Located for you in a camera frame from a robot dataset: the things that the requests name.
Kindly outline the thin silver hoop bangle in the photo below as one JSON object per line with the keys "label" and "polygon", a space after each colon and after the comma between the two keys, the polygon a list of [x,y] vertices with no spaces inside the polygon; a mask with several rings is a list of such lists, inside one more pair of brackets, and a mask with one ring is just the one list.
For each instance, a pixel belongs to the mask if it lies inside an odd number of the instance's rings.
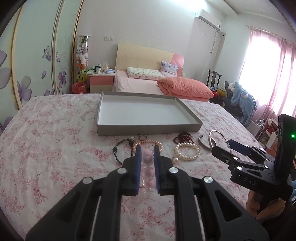
{"label": "thin silver hoop bangle", "polygon": [[209,147],[212,149],[213,147],[221,144],[221,142],[224,142],[227,147],[229,147],[228,140],[225,138],[225,136],[218,130],[211,130],[208,134],[208,142]]}

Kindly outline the silver cuff bangle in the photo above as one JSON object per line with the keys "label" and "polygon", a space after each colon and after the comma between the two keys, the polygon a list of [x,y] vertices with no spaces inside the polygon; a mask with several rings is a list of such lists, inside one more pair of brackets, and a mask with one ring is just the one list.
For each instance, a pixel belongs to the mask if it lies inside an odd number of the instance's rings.
{"label": "silver cuff bangle", "polygon": [[212,145],[212,138],[207,138],[207,140],[204,138],[204,135],[200,135],[198,137],[198,143],[207,150],[211,150],[213,148]]}

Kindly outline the blue plush robe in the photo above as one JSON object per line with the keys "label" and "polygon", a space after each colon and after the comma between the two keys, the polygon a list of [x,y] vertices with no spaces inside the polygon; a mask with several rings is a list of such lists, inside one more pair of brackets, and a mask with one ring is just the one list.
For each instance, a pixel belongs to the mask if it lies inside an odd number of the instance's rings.
{"label": "blue plush robe", "polygon": [[231,98],[231,105],[239,105],[242,111],[242,116],[239,118],[239,122],[245,127],[248,127],[255,111],[257,110],[257,104],[254,97],[245,89],[243,89],[239,82],[234,83],[234,92]]}

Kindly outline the dark wooden chair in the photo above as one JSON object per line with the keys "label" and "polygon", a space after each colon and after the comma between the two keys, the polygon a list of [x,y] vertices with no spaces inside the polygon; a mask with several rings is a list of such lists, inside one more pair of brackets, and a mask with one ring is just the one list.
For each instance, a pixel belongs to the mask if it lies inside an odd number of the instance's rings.
{"label": "dark wooden chair", "polygon": [[207,86],[208,87],[219,86],[220,78],[222,77],[222,75],[211,69],[209,69],[208,72],[209,73],[207,78]]}

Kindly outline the pink floral bedsheet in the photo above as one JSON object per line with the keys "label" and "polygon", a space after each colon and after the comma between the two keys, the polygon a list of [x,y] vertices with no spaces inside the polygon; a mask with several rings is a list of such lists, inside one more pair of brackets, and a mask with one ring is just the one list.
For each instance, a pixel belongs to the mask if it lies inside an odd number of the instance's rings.
{"label": "pink floral bedsheet", "polygon": [[[1,209],[21,238],[82,178],[98,179],[119,168],[111,153],[126,137],[99,137],[96,117],[100,94],[34,97],[1,134]],[[217,104],[182,99],[211,130],[243,145],[261,147],[255,137]],[[212,176],[243,207],[248,190],[230,181],[228,166],[200,147],[192,162],[179,161],[190,176]],[[175,240],[172,196],[123,197],[120,240]]]}

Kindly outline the folded salmon duvet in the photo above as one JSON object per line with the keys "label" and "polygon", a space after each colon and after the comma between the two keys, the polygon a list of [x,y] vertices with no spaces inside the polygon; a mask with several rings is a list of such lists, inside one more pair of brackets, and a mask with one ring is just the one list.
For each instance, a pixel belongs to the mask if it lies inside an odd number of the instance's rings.
{"label": "folded salmon duvet", "polygon": [[203,82],[190,78],[165,77],[159,79],[157,85],[165,95],[178,98],[207,102],[214,97],[213,92]]}

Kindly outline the purple patterned pillow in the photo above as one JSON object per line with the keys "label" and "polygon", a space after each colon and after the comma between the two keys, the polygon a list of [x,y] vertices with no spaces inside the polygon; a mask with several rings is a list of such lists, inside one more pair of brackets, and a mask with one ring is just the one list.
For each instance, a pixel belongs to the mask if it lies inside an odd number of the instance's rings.
{"label": "purple patterned pillow", "polygon": [[177,76],[179,70],[179,66],[175,64],[170,64],[165,61],[161,61],[161,73],[167,73],[169,75]]}

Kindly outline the grey cardboard tray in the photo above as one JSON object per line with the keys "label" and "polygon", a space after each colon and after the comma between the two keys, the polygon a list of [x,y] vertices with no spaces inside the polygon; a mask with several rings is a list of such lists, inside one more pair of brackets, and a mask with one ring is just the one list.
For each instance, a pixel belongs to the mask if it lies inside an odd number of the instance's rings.
{"label": "grey cardboard tray", "polygon": [[177,97],[103,92],[97,114],[99,136],[198,132],[203,122]]}

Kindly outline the floral white pillow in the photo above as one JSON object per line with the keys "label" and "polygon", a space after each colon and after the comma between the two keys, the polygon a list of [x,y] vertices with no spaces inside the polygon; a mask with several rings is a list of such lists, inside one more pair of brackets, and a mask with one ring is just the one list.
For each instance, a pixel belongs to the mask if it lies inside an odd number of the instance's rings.
{"label": "floral white pillow", "polygon": [[129,76],[129,78],[157,81],[157,80],[165,77],[160,71],[154,70],[154,69],[128,67],[128,68],[126,68],[126,72]]}

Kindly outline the red waste bin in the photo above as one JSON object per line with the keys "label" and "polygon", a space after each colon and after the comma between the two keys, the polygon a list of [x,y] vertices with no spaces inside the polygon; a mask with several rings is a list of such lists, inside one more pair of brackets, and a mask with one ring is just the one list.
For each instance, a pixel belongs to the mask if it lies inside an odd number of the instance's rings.
{"label": "red waste bin", "polygon": [[84,82],[77,82],[72,85],[72,92],[74,94],[85,94],[87,91],[87,84]]}

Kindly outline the white air conditioner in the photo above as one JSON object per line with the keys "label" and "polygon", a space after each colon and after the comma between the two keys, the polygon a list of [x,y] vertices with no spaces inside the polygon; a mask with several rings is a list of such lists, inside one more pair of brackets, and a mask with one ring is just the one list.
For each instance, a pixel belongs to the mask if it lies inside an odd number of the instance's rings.
{"label": "white air conditioner", "polygon": [[204,21],[216,31],[221,31],[222,23],[215,16],[208,13],[204,9],[196,11],[195,18],[199,18],[200,20]]}

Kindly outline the pink bed mattress sheet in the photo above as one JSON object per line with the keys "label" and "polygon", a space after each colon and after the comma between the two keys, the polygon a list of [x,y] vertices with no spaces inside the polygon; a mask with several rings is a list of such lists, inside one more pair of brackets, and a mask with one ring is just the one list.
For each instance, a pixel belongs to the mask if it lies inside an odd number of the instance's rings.
{"label": "pink bed mattress sheet", "polygon": [[129,78],[128,74],[124,71],[116,71],[112,91],[165,95],[159,89],[157,81]]}

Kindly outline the pink beige nightstand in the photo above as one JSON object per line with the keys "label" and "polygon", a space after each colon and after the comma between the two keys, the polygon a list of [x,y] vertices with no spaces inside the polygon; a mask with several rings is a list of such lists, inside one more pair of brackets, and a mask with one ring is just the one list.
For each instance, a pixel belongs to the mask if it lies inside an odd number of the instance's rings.
{"label": "pink beige nightstand", "polygon": [[89,75],[90,93],[102,93],[112,91],[115,74],[93,74]]}

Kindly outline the beige pink headboard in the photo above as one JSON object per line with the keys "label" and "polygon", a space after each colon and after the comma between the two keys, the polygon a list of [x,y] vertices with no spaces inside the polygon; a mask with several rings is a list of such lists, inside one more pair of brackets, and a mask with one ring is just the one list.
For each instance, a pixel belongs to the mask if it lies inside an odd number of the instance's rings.
{"label": "beige pink headboard", "polygon": [[128,67],[160,70],[161,61],[178,65],[177,76],[182,76],[184,56],[156,48],[119,43],[116,54],[115,71],[126,71]]}

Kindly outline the white mug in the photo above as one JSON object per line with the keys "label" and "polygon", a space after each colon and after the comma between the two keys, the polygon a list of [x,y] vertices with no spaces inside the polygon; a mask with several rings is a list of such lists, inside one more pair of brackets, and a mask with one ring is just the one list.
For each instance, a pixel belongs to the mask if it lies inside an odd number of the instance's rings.
{"label": "white mug", "polygon": [[101,67],[100,66],[96,66],[95,67],[95,74],[100,74],[101,71]]}

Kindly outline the plush toy display tube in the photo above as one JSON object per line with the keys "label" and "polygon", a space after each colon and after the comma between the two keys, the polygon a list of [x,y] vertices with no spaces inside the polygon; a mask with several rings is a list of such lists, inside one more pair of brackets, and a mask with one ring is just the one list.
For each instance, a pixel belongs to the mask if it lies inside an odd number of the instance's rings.
{"label": "plush toy display tube", "polygon": [[75,57],[76,81],[81,83],[85,82],[87,79],[87,67],[89,59],[88,48],[90,37],[90,35],[81,35],[77,38]]}

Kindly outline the floral sliding wardrobe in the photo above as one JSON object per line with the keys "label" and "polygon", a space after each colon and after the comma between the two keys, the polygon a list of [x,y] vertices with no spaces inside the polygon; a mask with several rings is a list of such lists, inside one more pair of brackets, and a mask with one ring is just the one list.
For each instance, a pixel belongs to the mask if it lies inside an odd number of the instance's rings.
{"label": "floral sliding wardrobe", "polygon": [[32,97],[68,94],[83,1],[25,1],[1,34],[1,131]]}

